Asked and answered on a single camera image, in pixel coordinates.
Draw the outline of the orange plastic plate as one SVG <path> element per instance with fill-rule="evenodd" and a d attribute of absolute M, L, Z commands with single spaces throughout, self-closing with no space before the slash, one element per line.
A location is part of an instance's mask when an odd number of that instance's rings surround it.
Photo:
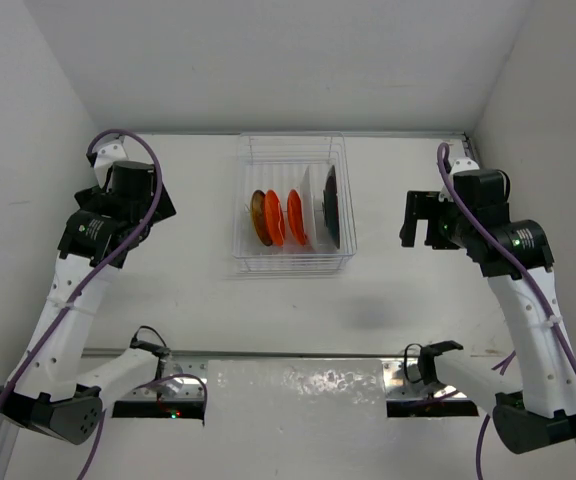
<path fill-rule="evenodd" d="M 287 198 L 287 217 L 291 233 L 296 242 L 301 246 L 308 244 L 304 227 L 302 202 L 299 193 L 291 189 Z"/>
<path fill-rule="evenodd" d="M 272 189 L 265 193 L 264 215 L 272 243 L 282 247 L 285 242 L 285 222 L 279 197 Z"/>

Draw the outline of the dark teal round plate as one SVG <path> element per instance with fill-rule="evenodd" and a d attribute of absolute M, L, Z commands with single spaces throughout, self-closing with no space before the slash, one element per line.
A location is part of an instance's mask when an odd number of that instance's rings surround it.
<path fill-rule="evenodd" d="M 336 169 L 332 165 L 328 170 L 323 190 L 324 224 L 336 249 L 340 248 L 340 221 Z"/>

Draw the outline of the yellow brown patterned plate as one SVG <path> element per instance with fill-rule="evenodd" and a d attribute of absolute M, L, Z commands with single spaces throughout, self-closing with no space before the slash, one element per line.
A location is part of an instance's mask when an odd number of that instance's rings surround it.
<path fill-rule="evenodd" d="M 272 246 L 273 240 L 269 234 L 265 218 L 265 193 L 261 190 L 255 190 L 251 196 L 250 217 L 260 242 L 265 246 Z"/>

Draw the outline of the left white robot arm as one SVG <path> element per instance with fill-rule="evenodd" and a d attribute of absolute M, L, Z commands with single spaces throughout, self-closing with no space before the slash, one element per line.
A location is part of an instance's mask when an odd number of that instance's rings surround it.
<path fill-rule="evenodd" d="M 55 273 L 24 357 L 0 385 L 0 414 L 68 443 L 85 442 L 103 411 L 160 377 L 167 351 L 134 340 L 116 359 L 82 374 L 90 328 L 127 255 L 176 211 L 156 167 L 129 160 L 122 138 L 87 155 L 96 185 L 76 193 L 78 209 L 59 241 Z"/>

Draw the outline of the white plate red teal pattern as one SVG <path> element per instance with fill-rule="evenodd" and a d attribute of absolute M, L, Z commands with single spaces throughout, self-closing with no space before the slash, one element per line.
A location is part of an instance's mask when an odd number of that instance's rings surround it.
<path fill-rule="evenodd" d="M 316 196 L 314 170 L 308 166 L 300 184 L 302 216 L 308 244 L 317 253 L 328 248 L 322 199 Z"/>

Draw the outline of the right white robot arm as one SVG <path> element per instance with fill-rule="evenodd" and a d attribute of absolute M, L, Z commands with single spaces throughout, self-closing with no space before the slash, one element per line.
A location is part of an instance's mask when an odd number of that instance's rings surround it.
<path fill-rule="evenodd" d="M 515 454 L 576 440 L 576 359 L 544 230 L 533 220 L 511 220 L 504 172 L 467 158 L 450 161 L 443 151 L 437 166 L 441 190 L 407 194 L 401 243 L 413 246 L 425 220 L 425 245 L 462 249 L 479 266 L 504 315 L 520 378 L 467 361 L 461 344 L 445 340 L 421 347 L 412 382 L 455 387 L 486 412 Z"/>

